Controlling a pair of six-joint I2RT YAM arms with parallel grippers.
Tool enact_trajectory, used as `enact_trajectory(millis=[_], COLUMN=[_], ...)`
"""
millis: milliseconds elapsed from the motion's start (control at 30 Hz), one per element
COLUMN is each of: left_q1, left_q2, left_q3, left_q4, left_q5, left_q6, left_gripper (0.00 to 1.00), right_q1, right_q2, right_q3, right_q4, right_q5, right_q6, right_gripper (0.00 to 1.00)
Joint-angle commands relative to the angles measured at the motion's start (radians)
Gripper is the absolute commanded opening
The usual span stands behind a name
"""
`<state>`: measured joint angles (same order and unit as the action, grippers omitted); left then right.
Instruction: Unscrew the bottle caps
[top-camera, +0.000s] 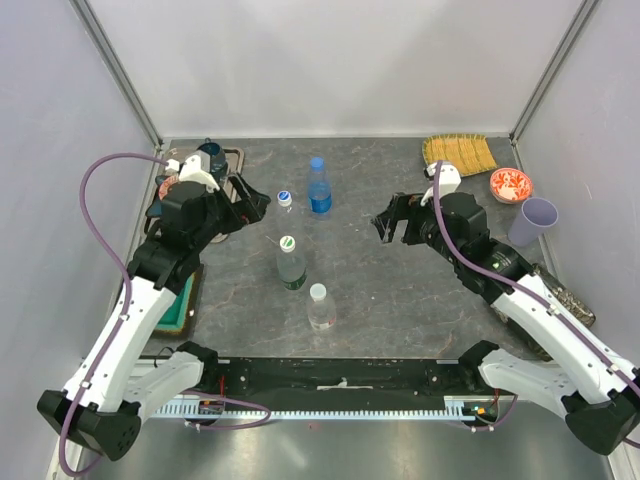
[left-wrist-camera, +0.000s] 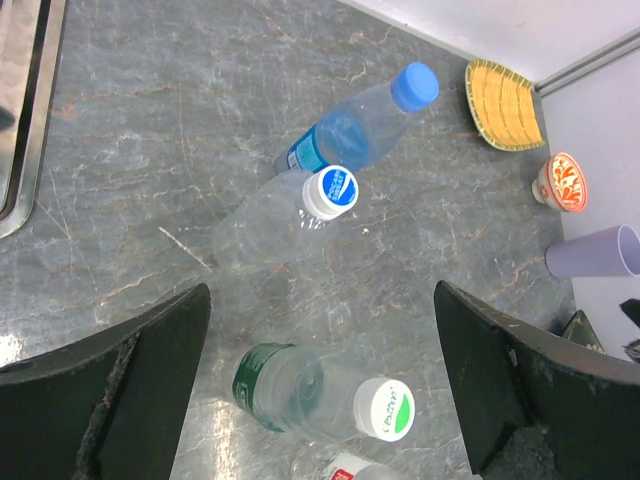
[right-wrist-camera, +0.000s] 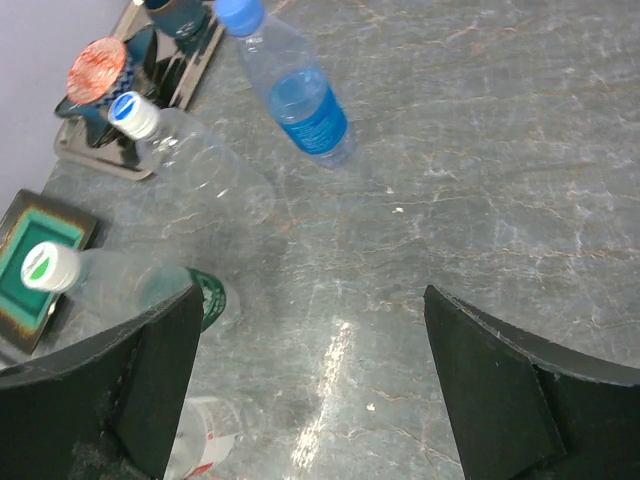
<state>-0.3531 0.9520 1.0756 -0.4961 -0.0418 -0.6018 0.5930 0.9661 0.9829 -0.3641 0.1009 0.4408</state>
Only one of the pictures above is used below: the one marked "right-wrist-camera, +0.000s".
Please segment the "red-label clear bottle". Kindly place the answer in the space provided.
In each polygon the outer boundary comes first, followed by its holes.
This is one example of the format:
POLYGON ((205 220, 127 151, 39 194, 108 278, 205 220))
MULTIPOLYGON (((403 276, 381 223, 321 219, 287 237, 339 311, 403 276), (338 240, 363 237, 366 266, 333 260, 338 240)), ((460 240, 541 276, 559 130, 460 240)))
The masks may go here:
POLYGON ((228 400, 191 397, 184 402, 164 479, 190 479, 225 460, 241 433, 228 400))

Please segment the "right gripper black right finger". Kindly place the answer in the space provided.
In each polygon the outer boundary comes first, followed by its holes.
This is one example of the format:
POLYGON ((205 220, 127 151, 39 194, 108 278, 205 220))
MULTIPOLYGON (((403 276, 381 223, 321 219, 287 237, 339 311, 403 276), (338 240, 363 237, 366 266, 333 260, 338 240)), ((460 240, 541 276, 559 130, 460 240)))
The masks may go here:
POLYGON ((466 478, 638 478, 638 369, 553 343, 434 285, 424 316, 466 478))

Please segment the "green-label Cestbon bottle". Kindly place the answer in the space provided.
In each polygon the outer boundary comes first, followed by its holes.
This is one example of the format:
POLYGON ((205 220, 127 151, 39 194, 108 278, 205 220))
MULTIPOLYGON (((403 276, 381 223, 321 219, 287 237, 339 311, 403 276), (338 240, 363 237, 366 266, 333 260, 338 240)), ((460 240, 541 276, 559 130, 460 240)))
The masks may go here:
POLYGON ((44 285, 107 322, 132 319, 192 285, 203 296, 203 333, 217 334, 240 320, 239 296, 212 274, 143 254, 39 246, 55 254, 52 278, 44 285))

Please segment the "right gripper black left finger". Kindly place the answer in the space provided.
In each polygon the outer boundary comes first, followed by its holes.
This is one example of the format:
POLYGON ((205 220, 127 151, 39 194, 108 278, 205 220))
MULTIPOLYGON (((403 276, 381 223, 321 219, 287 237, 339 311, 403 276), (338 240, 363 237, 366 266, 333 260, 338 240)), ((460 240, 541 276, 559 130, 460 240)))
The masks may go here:
POLYGON ((202 302, 192 286, 134 319, 2 371, 2 478, 161 478, 202 302))

